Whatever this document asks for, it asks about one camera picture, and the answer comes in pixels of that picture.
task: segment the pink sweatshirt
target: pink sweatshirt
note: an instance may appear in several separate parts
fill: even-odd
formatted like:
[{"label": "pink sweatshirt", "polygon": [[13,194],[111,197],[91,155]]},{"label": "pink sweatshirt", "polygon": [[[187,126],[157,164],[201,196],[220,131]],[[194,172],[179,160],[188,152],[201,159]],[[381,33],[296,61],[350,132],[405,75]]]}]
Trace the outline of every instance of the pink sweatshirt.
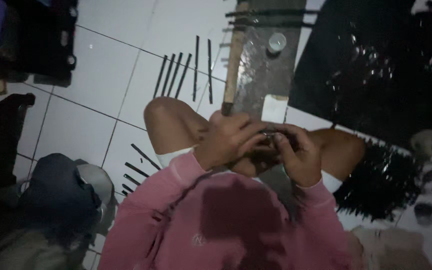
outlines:
[{"label": "pink sweatshirt", "polygon": [[120,204],[98,269],[350,268],[335,200],[321,181],[302,189],[300,215],[291,222],[261,183],[205,174],[188,153],[147,178]]}]

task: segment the black stick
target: black stick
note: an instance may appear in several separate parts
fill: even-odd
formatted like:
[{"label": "black stick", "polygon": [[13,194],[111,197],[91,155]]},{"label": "black stick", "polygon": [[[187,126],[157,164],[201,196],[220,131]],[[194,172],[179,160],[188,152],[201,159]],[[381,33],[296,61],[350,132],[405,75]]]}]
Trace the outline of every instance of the black stick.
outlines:
[{"label": "black stick", "polygon": [[166,85],[168,84],[168,80],[170,79],[171,69],[173,68],[175,56],[176,55],[173,53],[173,55],[171,56],[171,62],[169,62],[169,67],[167,68],[166,79],[164,80],[163,91],[161,92],[162,97],[164,96],[164,92],[166,91]]},{"label": "black stick", "polygon": [[136,150],[136,151],[138,151],[138,153],[145,159],[145,160],[147,160],[147,161],[149,161],[149,163],[151,163],[151,165],[153,165],[154,166],[154,168],[156,168],[156,169],[158,169],[158,170],[160,170],[161,168],[159,168],[159,166],[156,164],[156,163],[154,163],[145,153],[143,153],[142,151],[141,151],[141,149],[139,149],[135,144],[131,144],[131,146],[134,148],[134,150]]},{"label": "black stick", "polygon": [[131,165],[130,163],[124,163],[124,165],[126,165],[126,167],[129,167],[129,169],[132,169],[132,170],[136,171],[137,173],[139,173],[140,175],[142,175],[144,177],[149,177],[149,175],[147,173],[145,173],[144,171],[136,168],[135,166]]},{"label": "black stick", "polygon": [[192,101],[196,101],[196,82],[198,80],[198,55],[199,55],[199,36],[196,36],[196,57],[194,64],[194,85],[192,88]]},{"label": "black stick", "polygon": [[213,83],[211,80],[211,40],[208,39],[208,76],[209,76],[209,104],[213,104]]},{"label": "black stick", "polygon": [[133,179],[131,176],[129,176],[129,175],[127,175],[127,174],[124,174],[123,176],[124,176],[124,178],[128,179],[128,180],[131,181],[133,184],[135,184],[136,186],[141,185],[140,182],[136,181],[136,180]]},{"label": "black stick", "polygon": [[127,190],[127,191],[129,191],[129,192],[131,192],[131,193],[133,193],[134,192],[134,190],[132,190],[131,188],[129,188],[127,185],[125,185],[125,184],[123,184],[123,187]]},{"label": "black stick", "polygon": [[255,27],[255,28],[312,28],[315,25],[311,23],[305,23],[300,21],[284,21],[278,23],[266,23],[266,22],[253,22],[246,19],[237,19],[235,21],[228,22],[234,27]]},{"label": "black stick", "polygon": [[163,64],[161,65],[161,70],[159,71],[159,77],[157,78],[156,88],[154,89],[153,99],[156,97],[159,88],[159,82],[161,82],[161,77],[163,76],[164,66],[166,65],[166,60],[168,60],[168,56],[165,55],[163,59]]},{"label": "black stick", "polygon": [[173,88],[174,80],[176,79],[176,75],[178,74],[178,69],[180,68],[181,58],[183,58],[183,53],[179,53],[179,57],[177,58],[176,68],[174,69],[173,78],[171,79],[171,83],[169,84],[169,89],[167,90],[167,97],[171,94],[171,89]]},{"label": "black stick", "polygon": [[186,71],[188,70],[188,66],[189,66],[189,63],[191,61],[192,56],[193,55],[191,53],[189,53],[188,59],[186,60],[186,65],[184,66],[184,69],[183,69],[183,75],[181,76],[181,79],[179,80],[179,85],[177,86],[176,95],[174,96],[175,99],[178,99],[178,96],[180,95],[180,90],[181,90],[181,86],[183,85],[184,76],[186,75]]},{"label": "black stick", "polygon": [[269,9],[269,10],[248,10],[248,11],[236,11],[226,13],[227,17],[236,16],[281,16],[281,15],[294,15],[301,16],[305,14],[318,14],[319,10],[311,9]]}]

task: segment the white tile floor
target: white tile floor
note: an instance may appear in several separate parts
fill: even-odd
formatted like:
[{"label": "white tile floor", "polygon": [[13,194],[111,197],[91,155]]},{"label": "white tile floor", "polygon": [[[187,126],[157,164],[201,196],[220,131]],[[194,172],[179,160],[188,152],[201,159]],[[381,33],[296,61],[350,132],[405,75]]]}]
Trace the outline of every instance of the white tile floor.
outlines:
[{"label": "white tile floor", "polygon": [[[8,86],[9,94],[36,96],[35,105],[28,109],[18,145],[14,167],[18,180],[27,179],[39,158],[55,152],[103,167],[118,193],[123,190],[122,184],[136,188],[124,174],[144,181],[144,177],[124,166],[125,162],[150,175],[155,173],[156,169],[141,160],[131,144],[157,162],[145,131],[143,110],[153,98],[163,57],[171,58],[174,53],[177,58],[180,52],[184,53],[171,92],[173,97],[188,54],[193,54],[179,99],[208,119],[223,99],[230,50],[219,44],[231,41],[231,33],[224,31],[228,27],[224,13],[232,11],[235,3],[236,0],[80,0],[74,45],[77,67],[71,85],[61,88],[34,84],[30,78],[26,83]],[[324,0],[309,0],[307,8],[319,9],[323,3]],[[307,16],[304,21],[315,19]],[[301,32],[297,60],[310,33],[309,28]],[[196,35],[200,36],[199,73],[193,102]],[[212,40],[213,105],[208,102],[207,39]],[[169,62],[165,65],[159,93],[168,68]],[[331,125],[293,108],[288,109],[287,122],[309,130]],[[120,201],[124,198],[121,194],[116,196]],[[360,224],[378,228],[396,224],[371,223],[345,214],[339,214],[339,218],[345,229]],[[414,223],[411,208],[403,213],[397,225],[420,230]],[[88,270],[97,268],[103,245],[104,237],[98,236],[83,263]],[[432,247],[432,241],[426,246]]]}]

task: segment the white shorts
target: white shorts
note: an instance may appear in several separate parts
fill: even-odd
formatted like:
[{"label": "white shorts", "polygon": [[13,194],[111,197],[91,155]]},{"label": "white shorts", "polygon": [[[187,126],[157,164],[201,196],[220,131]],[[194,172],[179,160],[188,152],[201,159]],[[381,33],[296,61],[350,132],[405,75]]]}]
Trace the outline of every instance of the white shorts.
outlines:
[{"label": "white shorts", "polygon": [[[167,153],[167,154],[163,154],[163,155],[156,154],[156,157],[159,160],[159,164],[161,164],[161,166],[163,168],[166,168],[170,165],[170,161],[173,158],[180,156],[180,155],[183,155],[183,154],[186,154],[186,153],[190,152],[191,150],[193,150],[193,148],[189,147],[189,148],[177,150],[175,152]],[[321,170],[321,175],[322,175],[322,183],[331,193],[337,191],[339,189],[339,187],[343,184],[342,181],[339,181],[333,175],[328,174],[324,170]]]}]

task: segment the sleeve cuff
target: sleeve cuff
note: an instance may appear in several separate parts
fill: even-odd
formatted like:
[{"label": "sleeve cuff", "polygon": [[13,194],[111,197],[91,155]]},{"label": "sleeve cuff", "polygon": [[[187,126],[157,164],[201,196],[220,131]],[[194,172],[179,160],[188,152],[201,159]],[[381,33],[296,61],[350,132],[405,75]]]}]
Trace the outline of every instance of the sleeve cuff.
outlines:
[{"label": "sleeve cuff", "polygon": [[307,205],[325,203],[333,198],[333,194],[331,194],[331,192],[329,192],[329,190],[323,184],[322,178],[313,186],[301,187],[297,185],[297,187],[303,192],[304,201]]},{"label": "sleeve cuff", "polygon": [[208,173],[201,168],[192,151],[173,158],[169,166],[184,186],[190,186],[198,177]]}]

